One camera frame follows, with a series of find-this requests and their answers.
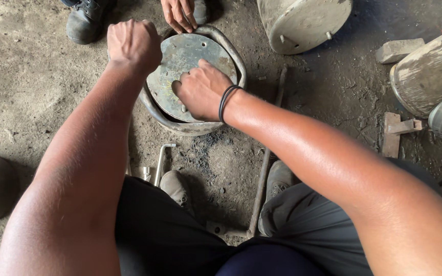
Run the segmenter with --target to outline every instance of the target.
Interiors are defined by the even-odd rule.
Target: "foot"
[[[289,167],[286,166],[286,164],[284,164],[281,160],[275,161],[267,177],[265,203],[267,203],[272,198],[275,198],[276,195],[280,194],[285,189],[293,186],[294,184],[295,183],[293,181],[293,172],[291,172]],[[258,219],[258,230],[263,235],[266,235],[264,227],[262,225],[261,217],[262,213],[260,214]]]
[[[171,170],[165,173],[160,182],[160,189],[166,192],[178,205],[191,213],[192,216],[194,215],[189,198],[189,188],[185,185],[185,181],[178,171]]]
[[[205,0],[195,0],[193,17],[197,24],[206,24],[209,21],[209,10]]]
[[[66,34],[75,43],[86,45],[94,42],[108,11],[116,0],[81,0],[73,6],[66,24]]]

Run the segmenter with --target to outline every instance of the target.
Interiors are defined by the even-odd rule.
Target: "black hair tie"
[[[226,90],[224,91],[223,95],[221,96],[221,101],[219,102],[219,121],[221,123],[224,123],[223,120],[223,109],[224,109],[224,102],[226,102],[226,99],[228,98],[228,96],[231,94],[232,91],[234,91],[235,89],[243,89],[238,85],[230,85],[228,88],[226,88]]]

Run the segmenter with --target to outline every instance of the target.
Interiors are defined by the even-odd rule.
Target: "gray pants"
[[[426,170],[390,161],[439,193],[439,185]],[[372,275],[350,218],[304,183],[265,204],[261,219],[270,237],[231,247],[207,232],[166,193],[126,177],[115,227],[122,276],[214,275],[231,256],[260,244],[290,247],[329,275]]]

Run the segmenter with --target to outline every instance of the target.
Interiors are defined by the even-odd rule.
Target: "sandy ground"
[[[393,95],[391,66],[378,64],[375,50],[390,40],[429,42],[442,34],[442,1],[355,0],[350,18],[333,40],[304,54],[281,56],[269,47],[255,0],[213,1],[212,7],[212,25],[246,63],[251,93],[273,102],[280,69],[287,63],[291,69],[284,108],[329,123],[377,152],[384,112],[400,113],[402,119],[413,116]],[[87,46],[66,37],[69,12],[59,1],[0,0],[0,156],[13,162],[22,189],[59,126],[107,63],[103,36]],[[107,22],[130,18],[167,27],[159,1],[119,0]],[[227,126],[211,135],[177,136],[160,127],[141,103],[134,110],[129,141],[137,176],[140,167],[156,166],[162,144],[179,144],[169,151],[165,169],[179,169],[187,176],[200,221],[248,226],[262,164],[259,142]],[[442,140],[427,129],[402,135],[400,158],[442,178]],[[6,222],[0,220],[0,241]],[[225,238],[231,244],[242,241]]]

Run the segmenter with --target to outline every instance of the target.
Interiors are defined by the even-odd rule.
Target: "metal rod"
[[[156,178],[155,178],[155,186],[160,186],[160,175],[161,171],[163,170],[163,155],[164,155],[164,149],[167,147],[176,147],[177,144],[164,144],[160,148],[160,157],[158,159],[158,166],[156,167]]]
[[[282,103],[282,97],[284,96],[284,85],[286,84],[286,75],[287,75],[287,64],[284,65],[281,72],[281,77],[279,80],[279,90],[278,95],[275,98],[275,106],[280,107]],[[260,215],[260,208],[262,206],[262,196],[264,195],[264,190],[266,187],[267,175],[269,174],[269,165],[271,159],[271,150],[267,147],[265,148],[264,153],[264,161],[262,162],[262,170],[260,172],[260,178],[258,180],[257,186],[257,194],[255,196],[255,203],[253,205],[252,217],[250,219],[250,227],[247,230],[247,237],[252,238],[255,235],[257,224],[258,224],[258,216]]]

